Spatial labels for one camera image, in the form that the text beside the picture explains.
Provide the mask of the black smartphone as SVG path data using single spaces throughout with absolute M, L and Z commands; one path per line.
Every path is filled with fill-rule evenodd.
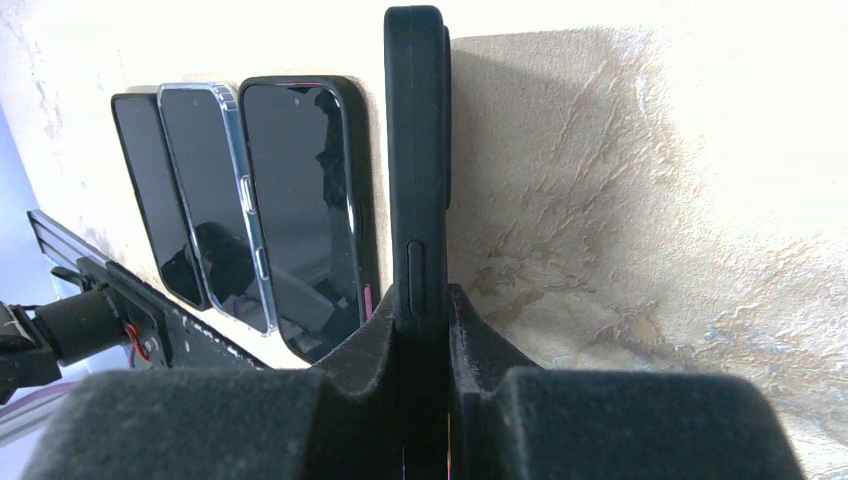
M 181 201 L 153 93 L 119 93 L 110 102 L 115 128 L 165 289 L 194 308 L 209 301 Z

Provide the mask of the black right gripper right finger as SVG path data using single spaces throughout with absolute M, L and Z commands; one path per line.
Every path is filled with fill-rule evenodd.
M 451 285 L 455 479 L 799 479 L 765 397 L 734 376 L 546 369 Z

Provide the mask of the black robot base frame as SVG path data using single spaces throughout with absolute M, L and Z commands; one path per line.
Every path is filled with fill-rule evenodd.
M 262 369 L 264 363 L 40 210 L 27 213 L 52 275 L 79 293 L 36 308 L 58 360 L 83 360 L 119 343 L 154 368 Z

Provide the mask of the black phone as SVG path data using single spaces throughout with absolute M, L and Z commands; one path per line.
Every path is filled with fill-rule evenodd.
M 366 102 L 335 75 L 252 77 L 239 100 L 281 335 L 314 364 L 381 298 Z
M 448 35 L 430 5 L 384 15 L 399 431 L 407 479 L 448 478 Z
M 262 336 L 278 329 L 237 94 L 165 83 L 157 106 L 211 305 Z

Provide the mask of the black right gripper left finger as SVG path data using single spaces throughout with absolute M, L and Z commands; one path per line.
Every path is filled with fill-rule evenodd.
M 390 288 L 307 369 L 107 371 L 52 415 L 27 479 L 397 479 Z

